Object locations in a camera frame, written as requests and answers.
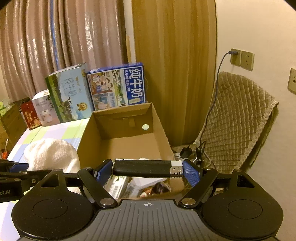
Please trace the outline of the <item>green medicine box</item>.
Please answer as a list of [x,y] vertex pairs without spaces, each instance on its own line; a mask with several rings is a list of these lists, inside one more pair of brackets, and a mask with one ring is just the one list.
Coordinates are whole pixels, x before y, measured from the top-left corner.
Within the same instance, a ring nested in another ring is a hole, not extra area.
[[119,200],[125,193],[129,182],[130,177],[112,175],[103,187],[114,199]]

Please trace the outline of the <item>white knitted cloth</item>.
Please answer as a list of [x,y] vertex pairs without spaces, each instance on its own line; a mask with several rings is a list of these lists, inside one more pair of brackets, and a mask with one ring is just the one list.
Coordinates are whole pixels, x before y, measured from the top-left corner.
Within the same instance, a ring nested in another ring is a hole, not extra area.
[[42,139],[29,144],[24,158],[30,171],[62,169],[64,173],[76,173],[80,170],[77,151],[65,140]]

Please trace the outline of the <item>dark wrapped candy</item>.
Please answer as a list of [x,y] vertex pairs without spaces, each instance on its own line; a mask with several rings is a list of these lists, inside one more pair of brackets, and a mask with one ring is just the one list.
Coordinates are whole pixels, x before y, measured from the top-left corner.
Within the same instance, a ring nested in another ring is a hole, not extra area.
[[153,186],[149,186],[149,187],[145,188],[141,192],[140,197],[150,197],[153,195],[163,194],[163,193],[167,193],[167,192],[171,192],[170,185],[164,181],[161,181],[161,182],[156,183]]

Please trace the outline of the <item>white medicine box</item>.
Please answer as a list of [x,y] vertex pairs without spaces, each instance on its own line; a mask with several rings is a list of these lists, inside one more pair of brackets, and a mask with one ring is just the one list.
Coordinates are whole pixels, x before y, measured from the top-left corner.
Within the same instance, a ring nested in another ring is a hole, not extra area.
[[143,192],[147,192],[146,189],[150,187],[154,187],[159,182],[166,181],[166,178],[143,178],[143,177],[132,177],[129,182],[129,186],[133,190],[143,190]]

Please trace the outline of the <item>stacked cardboard boxes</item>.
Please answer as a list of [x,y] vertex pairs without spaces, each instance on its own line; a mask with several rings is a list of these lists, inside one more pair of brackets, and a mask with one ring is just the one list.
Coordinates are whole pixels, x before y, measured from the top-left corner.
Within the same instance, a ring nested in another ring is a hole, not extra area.
[[27,97],[12,102],[1,110],[1,150],[11,151],[27,129],[20,106],[29,100],[30,98]]

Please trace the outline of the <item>red gift box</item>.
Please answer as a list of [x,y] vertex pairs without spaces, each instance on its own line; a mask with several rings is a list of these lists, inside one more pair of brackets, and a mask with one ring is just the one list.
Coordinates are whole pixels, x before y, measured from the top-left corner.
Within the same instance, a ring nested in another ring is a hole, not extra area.
[[21,104],[20,108],[29,130],[33,130],[42,125],[31,100]]

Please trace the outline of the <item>brown cardboard box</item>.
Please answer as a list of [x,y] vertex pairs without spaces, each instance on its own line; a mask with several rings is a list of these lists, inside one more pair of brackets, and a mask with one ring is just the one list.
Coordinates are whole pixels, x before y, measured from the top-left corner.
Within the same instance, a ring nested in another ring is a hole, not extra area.
[[[98,167],[107,159],[173,161],[165,131],[152,103],[95,111],[83,132],[77,153],[81,168]],[[140,197],[129,183],[121,199],[175,199],[185,193],[182,178],[167,178],[171,192]]]

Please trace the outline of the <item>checkered tablecloth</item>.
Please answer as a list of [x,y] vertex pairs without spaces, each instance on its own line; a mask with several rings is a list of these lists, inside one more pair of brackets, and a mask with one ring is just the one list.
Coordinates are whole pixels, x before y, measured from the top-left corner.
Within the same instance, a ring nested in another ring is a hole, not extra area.
[[[41,126],[33,130],[26,130],[10,152],[8,160],[25,163],[25,147],[45,138],[65,140],[75,149],[78,149],[88,121],[88,119],[76,120],[68,123],[46,127]],[[0,229],[1,240],[3,241],[18,240],[20,238],[11,218],[11,211],[16,203],[16,201],[1,203]]]

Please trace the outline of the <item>white appliance box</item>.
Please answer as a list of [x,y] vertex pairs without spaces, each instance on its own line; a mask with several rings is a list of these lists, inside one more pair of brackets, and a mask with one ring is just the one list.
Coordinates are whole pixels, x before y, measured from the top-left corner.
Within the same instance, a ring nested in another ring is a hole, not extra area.
[[59,118],[51,101],[49,90],[37,93],[33,99],[35,111],[42,126],[52,126],[60,124]]

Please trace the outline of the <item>quilted brown chair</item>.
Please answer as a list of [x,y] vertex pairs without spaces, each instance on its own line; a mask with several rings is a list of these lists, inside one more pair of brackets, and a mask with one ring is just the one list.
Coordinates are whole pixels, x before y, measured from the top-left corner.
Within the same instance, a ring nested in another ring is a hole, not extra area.
[[213,109],[191,146],[203,153],[203,168],[230,174],[249,169],[273,124],[275,97],[254,81],[229,72],[218,75]]

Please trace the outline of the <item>green milk carton box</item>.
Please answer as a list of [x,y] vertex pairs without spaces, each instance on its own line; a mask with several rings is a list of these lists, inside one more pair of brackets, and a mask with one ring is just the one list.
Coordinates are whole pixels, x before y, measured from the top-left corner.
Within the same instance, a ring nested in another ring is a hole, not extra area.
[[87,64],[81,63],[55,71],[45,78],[61,123],[91,117],[94,107],[87,72]]

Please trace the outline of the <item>blue milk carton box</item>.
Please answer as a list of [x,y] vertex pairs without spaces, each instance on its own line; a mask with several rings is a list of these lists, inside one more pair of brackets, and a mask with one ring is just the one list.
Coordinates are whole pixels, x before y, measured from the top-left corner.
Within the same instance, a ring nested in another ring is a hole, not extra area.
[[87,80],[95,110],[146,103],[142,63],[93,69]]

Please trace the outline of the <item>brown shiny curtain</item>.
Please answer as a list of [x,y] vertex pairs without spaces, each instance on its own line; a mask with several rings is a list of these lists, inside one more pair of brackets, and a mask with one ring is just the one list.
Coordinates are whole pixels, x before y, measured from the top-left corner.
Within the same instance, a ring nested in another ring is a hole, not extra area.
[[1,1],[1,98],[33,97],[75,64],[126,61],[123,1]]

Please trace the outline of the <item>wooden stick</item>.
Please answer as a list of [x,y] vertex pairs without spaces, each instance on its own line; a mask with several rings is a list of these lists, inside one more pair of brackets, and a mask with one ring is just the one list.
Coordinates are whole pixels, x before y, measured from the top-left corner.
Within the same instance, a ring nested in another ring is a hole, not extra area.
[[131,51],[130,51],[130,37],[126,36],[125,41],[126,41],[127,60],[128,60],[128,63],[131,63],[132,62],[132,57],[131,57]]

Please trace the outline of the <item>wooden wardrobe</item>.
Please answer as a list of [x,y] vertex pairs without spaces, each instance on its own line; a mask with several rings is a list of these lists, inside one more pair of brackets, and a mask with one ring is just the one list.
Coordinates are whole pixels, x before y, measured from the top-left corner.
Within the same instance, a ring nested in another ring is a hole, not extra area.
[[135,54],[146,97],[172,146],[194,141],[216,71],[215,1],[132,1]]

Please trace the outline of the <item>wall power socket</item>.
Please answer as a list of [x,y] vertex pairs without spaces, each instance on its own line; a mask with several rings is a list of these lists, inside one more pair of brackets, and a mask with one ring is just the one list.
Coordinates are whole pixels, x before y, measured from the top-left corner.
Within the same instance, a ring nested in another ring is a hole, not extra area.
[[234,66],[241,66],[241,50],[231,49],[230,63]]

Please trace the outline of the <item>wall switch plate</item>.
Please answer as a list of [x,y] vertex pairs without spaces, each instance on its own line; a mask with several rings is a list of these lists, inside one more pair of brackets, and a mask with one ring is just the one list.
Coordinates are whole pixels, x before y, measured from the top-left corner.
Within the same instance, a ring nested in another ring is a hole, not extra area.
[[294,68],[290,69],[290,76],[289,76],[287,88],[290,92],[296,94],[296,70]]

